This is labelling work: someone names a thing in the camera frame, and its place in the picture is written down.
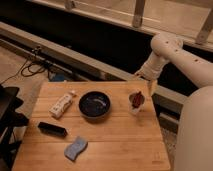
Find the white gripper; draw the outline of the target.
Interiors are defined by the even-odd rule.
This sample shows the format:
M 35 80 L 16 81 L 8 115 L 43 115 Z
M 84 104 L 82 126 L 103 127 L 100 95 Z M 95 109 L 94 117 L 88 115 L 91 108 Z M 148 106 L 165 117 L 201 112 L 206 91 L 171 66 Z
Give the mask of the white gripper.
M 141 69 L 135 72 L 133 75 L 135 78 L 145 78 L 151 80 L 148 82 L 149 95 L 152 96 L 157 88 L 156 79 L 159 78 L 163 67 L 167 64 L 167 60 L 164 57 L 156 55 L 154 52 L 150 54 L 148 59 L 141 66 Z

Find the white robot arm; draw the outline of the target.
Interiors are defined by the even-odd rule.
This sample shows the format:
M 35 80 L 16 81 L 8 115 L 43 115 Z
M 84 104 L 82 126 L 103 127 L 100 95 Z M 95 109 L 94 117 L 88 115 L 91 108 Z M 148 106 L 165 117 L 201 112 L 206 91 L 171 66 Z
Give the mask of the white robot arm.
M 156 34 L 150 46 L 137 76 L 156 80 L 171 62 L 198 87 L 181 111 L 173 171 L 213 171 L 213 63 L 184 50 L 174 34 Z

